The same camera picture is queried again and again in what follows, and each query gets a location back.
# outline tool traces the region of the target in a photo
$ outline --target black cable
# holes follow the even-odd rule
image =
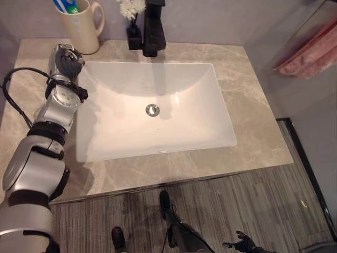
[[[177,211],[177,207],[175,205],[172,205],[172,212],[173,212],[173,217],[174,219],[181,225],[183,226],[187,231],[189,231],[190,233],[192,233],[194,236],[198,237],[199,240],[201,240],[204,244],[206,244],[206,246],[208,247],[208,249],[212,252],[215,253],[215,251],[211,248],[211,246],[208,245],[208,243],[202,239],[200,236],[198,236],[196,233],[194,233],[191,229],[189,229],[187,226],[185,226],[182,222],[180,222],[177,217],[175,216],[175,212]]]
[[[167,240],[167,234],[168,234],[168,231],[169,231],[169,230],[166,230],[165,239],[164,239],[164,244],[163,244],[163,248],[162,248],[162,252],[161,252],[161,253],[164,252],[164,248],[165,248],[165,244],[166,244],[166,240]]]
[[[17,71],[20,71],[20,70],[30,70],[30,71],[34,71],[36,73],[39,73],[39,74],[41,74],[41,75],[43,75],[45,77],[49,77],[49,76],[48,76],[47,73],[45,73],[45,72],[43,72],[41,70],[32,68],[32,67],[18,67],[16,69],[12,69],[11,71],[9,71],[7,73],[7,75],[4,77],[4,82],[2,84],[2,91],[4,93],[5,99],[24,118],[27,126],[29,128],[32,128],[32,121],[29,119],[29,117],[26,115],[26,113],[20,108],[20,106],[18,106],[18,104],[15,103],[15,101],[9,95],[8,90],[7,90],[7,83],[11,80],[12,74],[15,73],[15,72],[17,72]]]

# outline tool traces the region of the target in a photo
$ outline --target towel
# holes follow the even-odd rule
[[[310,78],[337,63],[337,21],[323,29],[292,57],[274,70]]]

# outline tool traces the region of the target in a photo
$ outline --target mug handle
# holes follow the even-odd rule
[[[98,10],[101,12],[102,18],[101,18],[101,23],[98,26],[98,28],[96,29],[96,36],[99,36],[101,34],[101,32],[103,31],[104,28],[104,24],[105,24],[105,15],[104,15],[104,11],[102,6],[98,3],[98,2],[93,2],[91,4],[91,11],[94,15],[95,10],[98,8]]]

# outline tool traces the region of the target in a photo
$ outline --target bathroom sink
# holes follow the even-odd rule
[[[236,145],[212,64],[86,62],[78,82],[79,162]]]

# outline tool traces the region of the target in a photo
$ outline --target chrome drain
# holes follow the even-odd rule
[[[160,113],[160,108],[156,104],[149,104],[145,108],[146,114],[149,115],[150,117],[156,117]]]

